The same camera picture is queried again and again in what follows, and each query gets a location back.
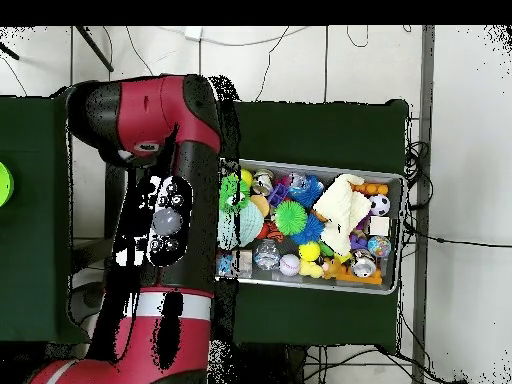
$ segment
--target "purple toy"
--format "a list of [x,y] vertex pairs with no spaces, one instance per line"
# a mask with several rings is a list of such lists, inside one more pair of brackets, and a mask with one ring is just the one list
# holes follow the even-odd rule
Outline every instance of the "purple toy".
[[352,250],[366,249],[367,246],[368,241],[364,237],[358,237],[356,234],[350,234],[350,248]]
[[286,195],[288,194],[288,187],[283,184],[277,184],[272,190],[272,193],[269,194],[267,200],[270,206],[277,208],[279,204],[284,200]]

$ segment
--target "plastic bin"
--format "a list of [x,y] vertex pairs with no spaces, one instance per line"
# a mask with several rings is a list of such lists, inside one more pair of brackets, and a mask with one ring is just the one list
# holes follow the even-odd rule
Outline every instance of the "plastic bin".
[[[388,174],[370,171],[355,171],[349,169],[325,168],[317,166],[291,165],[275,162],[260,162],[253,160],[239,160],[239,165],[251,172],[264,168],[272,171],[276,178],[288,175],[291,172],[300,174],[315,175],[319,181],[327,187],[340,174],[353,174],[364,178],[365,183],[387,184],[389,192],[387,197],[390,200],[391,208],[387,216],[391,219],[389,240],[392,244],[392,252],[387,261],[384,262],[382,271],[382,284],[363,284],[348,281],[325,280],[323,278],[312,278],[296,275],[287,277],[279,270],[263,271],[254,262],[251,278],[239,278],[243,284],[269,284],[285,286],[290,288],[308,288],[318,290],[333,290],[359,292],[368,294],[387,295],[392,293],[398,286],[400,272],[400,260],[403,239],[403,221],[406,212],[407,183],[404,177],[398,174]],[[225,173],[233,172],[233,163],[221,161],[221,167]],[[252,249],[259,243],[255,240],[243,249]]]

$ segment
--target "green table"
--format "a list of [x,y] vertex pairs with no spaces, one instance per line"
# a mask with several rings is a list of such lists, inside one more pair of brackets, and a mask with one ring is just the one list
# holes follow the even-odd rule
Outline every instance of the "green table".
[[[238,103],[237,112],[240,158],[403,174],[405,101]],[[382,296],[241,284],[234,340],[380,344],[395,352],[397,301],[397,290]]]
[[82,343],[67,316],[66,114],[60,99],[0,97],[0,161],[14,193],[0,208],[0,341]]

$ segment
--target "red robot arm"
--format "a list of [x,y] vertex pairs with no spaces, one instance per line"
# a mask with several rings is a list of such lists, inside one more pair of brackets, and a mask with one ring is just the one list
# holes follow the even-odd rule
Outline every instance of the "red robot arm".
[[208,80],[82,83],[68,118],[128,168],[128,186],[87,358],[55,361],[28,384],[206,384],[221,145]]

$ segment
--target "green toy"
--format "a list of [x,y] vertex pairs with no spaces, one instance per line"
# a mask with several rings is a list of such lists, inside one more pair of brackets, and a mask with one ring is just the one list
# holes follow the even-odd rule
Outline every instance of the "green toy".
[[6,166],[0,162],[0,207],[10,199],[14,190],[12,174]]
[[275,222],[279,231],[285,236],[298,234],[306,227],[308,216],[297,202],[282,202],[275,213]]
[[220,185],[219,209],[226,213],[240,212],[247,206],[249,194],[250,189],[245,181],[238,182],[235,175],[228,175],[222,178]]

